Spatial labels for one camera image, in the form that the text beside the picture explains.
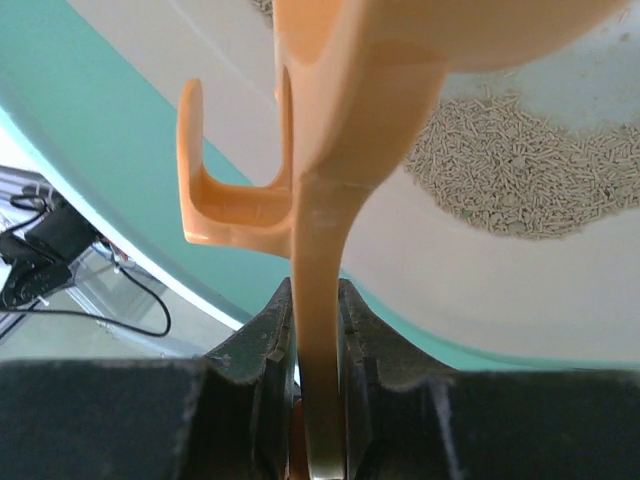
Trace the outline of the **orange litter scoop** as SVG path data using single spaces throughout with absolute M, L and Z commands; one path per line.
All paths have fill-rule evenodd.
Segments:
M 207 172 L 202 85 L 185 84 L 176 127 L 184 235 L 290 260 L 312 478 L 345 475 L 338 313 L 345 243 L 426 123 L 445 77 L 548 55 L 621 8 L 619 1 L 277 1 L 282 163 L 263 187 Z

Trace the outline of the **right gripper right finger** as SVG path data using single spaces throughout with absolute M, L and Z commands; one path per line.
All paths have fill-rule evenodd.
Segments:
M 639 376 L 469 372 L 411 344 L 339 285 L 350 479 L 635 479 Z

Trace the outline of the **teal litter box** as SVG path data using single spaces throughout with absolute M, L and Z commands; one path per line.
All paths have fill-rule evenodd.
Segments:
M 175 107 L 198 77 L 205 158 L 229 183 L 280 163 L 271 29 L 247 1 L 5 1 L 1 104 L 44 176 L 184 298 L 238 327 L 288 263 L 189 244 Z M 369 305 L 461 369 L 639 363 L 639 215 L 561 240 L 497 238 L 436 208 L 403 172 L 368 201 L 344 265 Z

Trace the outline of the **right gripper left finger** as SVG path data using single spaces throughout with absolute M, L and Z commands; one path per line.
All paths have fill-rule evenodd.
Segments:
M 1 365 L 5 479 L 281 479 L 291 283 L 203 356 Z

